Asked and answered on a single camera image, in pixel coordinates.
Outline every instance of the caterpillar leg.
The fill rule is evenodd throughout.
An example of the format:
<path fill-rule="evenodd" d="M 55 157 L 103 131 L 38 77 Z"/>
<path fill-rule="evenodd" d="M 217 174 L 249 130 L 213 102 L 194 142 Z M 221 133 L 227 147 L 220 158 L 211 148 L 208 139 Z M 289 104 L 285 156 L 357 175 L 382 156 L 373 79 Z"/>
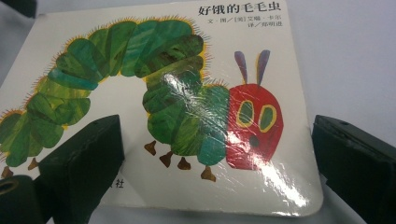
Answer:
<path fill-rule="evenodd" d="M 173 155 L 173 152 L 170 151 L 166 153 L 165 155 L 160 157 L 160 161 L 166 166 L 169 167 L 171 165 L 171 157 Z"/>
<path fill-rule="evenodd" d="M 157 151 L 155 150 L 156 143 L 156 141 L 152 141 L 151 143 L 145 144 L 145 149 L 153 156 L 155 156 L 155 154 L 157 153 Z"/>
<path fill-rule="evenodd" d="M 38 162 L 35 158 L 32 159 L 32 162 L 30 162 L 30 165 L 27 167 L 28 170 L 33 170 L 38 166 Z"/>
<path fill-rule="evenodd" d="M 14 173 L 9 169 L 9 166 L 6 166 L 3 170 L 3 173 L 1 173 L 2 178 L 7 178 L 13 176 Z"/>
<path fill-rule="evenodd" d="M 178 169 L 180 170 L 190 170 L 191 164 L 186 161 L 186 158 L 182 157 L 180 162 L 177 165 Z"/>
<path fill-rule="evenodd" d="M 201 178 L 216 182 L 216 177 L 212 174 L 212 171 L 208 166 L 206 166 L 204 171 L 201 173 Z"/>

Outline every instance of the book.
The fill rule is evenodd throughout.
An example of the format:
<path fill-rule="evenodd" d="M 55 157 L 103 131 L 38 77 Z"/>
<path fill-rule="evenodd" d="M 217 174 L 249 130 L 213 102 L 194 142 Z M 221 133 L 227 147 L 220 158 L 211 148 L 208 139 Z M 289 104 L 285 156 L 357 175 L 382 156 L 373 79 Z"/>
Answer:
<path fill-rule="evenodd" d="M 285 1 L 40 15 L 0 89 L 1 171 L 120 115 L 103 204 L 301 217 L 323 196 Z"/>

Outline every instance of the caterpillar head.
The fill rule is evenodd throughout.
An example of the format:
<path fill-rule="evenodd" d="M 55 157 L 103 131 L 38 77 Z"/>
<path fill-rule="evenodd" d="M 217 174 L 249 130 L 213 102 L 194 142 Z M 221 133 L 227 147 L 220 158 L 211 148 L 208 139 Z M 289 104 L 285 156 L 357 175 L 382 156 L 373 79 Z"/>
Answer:
<path fill-rule="evenodd" d="M 257 84 L 248 84 L 245 56 L 235 53 L 244 84 L 230 89 L 226 160 L 235 169 L 258 170 L 271 160 L 283 131 L 275 96 L 261 86 L 270 51 L 257 61 Z"/>

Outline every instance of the white table surface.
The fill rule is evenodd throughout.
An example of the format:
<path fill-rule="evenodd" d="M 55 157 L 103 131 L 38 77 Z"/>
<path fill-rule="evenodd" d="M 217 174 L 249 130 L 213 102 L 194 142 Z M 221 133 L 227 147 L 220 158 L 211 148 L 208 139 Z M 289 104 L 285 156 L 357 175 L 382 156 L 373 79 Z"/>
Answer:
<path fill-rule="evenodd" d="M 174 1 L 41 0 L 38 13 L 170 2 Z M 309 122 L 315 115 L 342 119 L 396 146 L 396 1 L 287 2 Z M 0 84 L 33 23 L 0 3 Z M 324 182 L 322 178 L 323 206 L 310 217 L 100 206 L 90 223 L 364 223 Z"/>

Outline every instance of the yellow eye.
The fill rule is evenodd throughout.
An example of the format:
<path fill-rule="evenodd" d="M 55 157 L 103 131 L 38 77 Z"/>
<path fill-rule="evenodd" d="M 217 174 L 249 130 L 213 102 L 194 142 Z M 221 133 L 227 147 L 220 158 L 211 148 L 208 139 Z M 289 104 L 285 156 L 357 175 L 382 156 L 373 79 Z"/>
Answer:
<path fill-rule="evenodd" d="M 254 110 L 253 103 L 249 100 L 242 102 L 239 106 L 236 123 L 239 127 L 247 128 L 253 123 Z"/>
<path fill-rule="evenodd" d="M 268 132 L 276 121 L 276 109 L 272 105 L 264 105 L 260 112 L 259 127 L 262 133 Z"/>

